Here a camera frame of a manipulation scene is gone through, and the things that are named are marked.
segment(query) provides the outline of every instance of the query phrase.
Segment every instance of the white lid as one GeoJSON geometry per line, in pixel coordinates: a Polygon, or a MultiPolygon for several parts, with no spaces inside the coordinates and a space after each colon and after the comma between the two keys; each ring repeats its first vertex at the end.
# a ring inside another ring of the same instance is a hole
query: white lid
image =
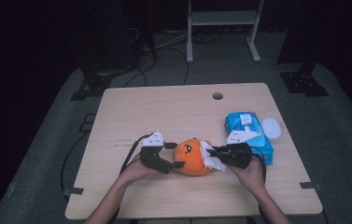
{"type": "Polygon", "coordinates": [[[280,137],[282,130],[280,123],[275,118],[267,118],[262,122],[262,129],[268,138],[276,139],[280,137]]]}

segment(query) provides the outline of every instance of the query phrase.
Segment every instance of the forearm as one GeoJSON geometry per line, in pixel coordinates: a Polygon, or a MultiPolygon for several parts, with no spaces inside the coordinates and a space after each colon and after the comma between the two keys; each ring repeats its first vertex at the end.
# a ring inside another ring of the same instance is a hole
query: forearm
{"type": "Polygon", "coordinates": [[[129,185],[128,182],[123,181],[121,178],[117,179],[85,223],[106,224],[120,208],[120,203],[129,185]]]}
{"type": "Polygon", "coordinates": [[[261,190],[260,192],[253,193],[255,199],[257,200],[260,208],[262,209],[265,216],[273,224],[288,224],[291,223],[289,218],[284,215],[283,211],[278,207],[272,197],[269,195],[266,189],[261,190]]]}

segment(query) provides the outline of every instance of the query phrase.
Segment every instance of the hole in table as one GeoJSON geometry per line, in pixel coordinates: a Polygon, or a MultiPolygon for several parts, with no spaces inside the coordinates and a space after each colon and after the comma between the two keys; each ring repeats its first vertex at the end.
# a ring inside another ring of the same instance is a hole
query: hole in table
{"type": "Polygon", "coordinates": [[[213,98],[214,98],[215,100],[222,100],[222,98],[224,98],[224,96],[223,96],[222,93],[220,93],[220,92],[214,92],[214,93],[213,93],[213,98]]]}

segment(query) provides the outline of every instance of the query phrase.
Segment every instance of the white shelf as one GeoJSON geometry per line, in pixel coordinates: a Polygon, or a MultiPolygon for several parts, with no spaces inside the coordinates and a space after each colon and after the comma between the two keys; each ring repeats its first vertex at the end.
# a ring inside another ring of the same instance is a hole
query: white shelf
{"type": "Polygon", "coordinates": [[[191,25],[254,24],[257,11],[192,12],[191,25]]]}

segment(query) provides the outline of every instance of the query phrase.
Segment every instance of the dark background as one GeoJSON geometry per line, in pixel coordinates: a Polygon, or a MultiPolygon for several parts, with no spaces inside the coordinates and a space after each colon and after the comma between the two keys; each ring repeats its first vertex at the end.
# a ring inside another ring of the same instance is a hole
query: dark background
{"type": "MultiPolygon", "coordinates": [[[[104,60],[109,64],[122,63],[113,62],[119,55],[126,54],[124,60],[129,59],[131,52],[111,46],[128,36],[112,36],[115,39],[108,45],[103,31],[90,29],[97,25],[93,7],[80,2],[85,5],[0,0],[0,200],[59,89],[79,68],[80,55],[99,55],[100,63],[104,60]]],[[[204,4],[196,0],[193,6],[199,9],[204,4]]],[[[186,0],[152,0],[151,6],[155,31],[186,28],[186,0]]],[[[227,4],[208,1],[208,6],[213,10],[251,9],[254,4],[230,0],[227,4]]],[[[123,27],[125,20],[126,25],[134,22],[133,17],[125,18],[110,21],[108,29],[123,27]]],[[[352,99],[352,0],[267,0],[260,30],[278,32],[285,28],[288,33],[278,62],[317,60],[337,76],[352,99]]]]}

